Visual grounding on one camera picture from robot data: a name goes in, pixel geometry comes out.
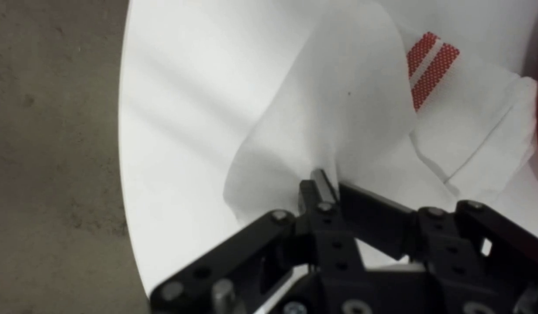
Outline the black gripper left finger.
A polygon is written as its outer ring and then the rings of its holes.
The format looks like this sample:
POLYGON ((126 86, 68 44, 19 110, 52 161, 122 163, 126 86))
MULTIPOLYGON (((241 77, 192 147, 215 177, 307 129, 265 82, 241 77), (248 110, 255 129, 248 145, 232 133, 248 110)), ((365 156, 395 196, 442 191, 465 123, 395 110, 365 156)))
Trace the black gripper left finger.
POLYGON ((335 232, 341 224, 339 199, 323 170, 314 170, 299 185, 300 213, 313 232, 335 232))

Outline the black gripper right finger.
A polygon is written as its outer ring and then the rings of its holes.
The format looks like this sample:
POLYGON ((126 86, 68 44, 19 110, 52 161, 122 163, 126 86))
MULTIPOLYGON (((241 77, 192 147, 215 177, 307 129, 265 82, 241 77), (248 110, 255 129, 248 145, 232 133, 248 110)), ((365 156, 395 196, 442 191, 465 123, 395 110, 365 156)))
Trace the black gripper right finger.
POLYGON ((400 260, 426 260, 428 245, 419 213, 376 192, 339 185, 341 213, 356 239, 400 260))

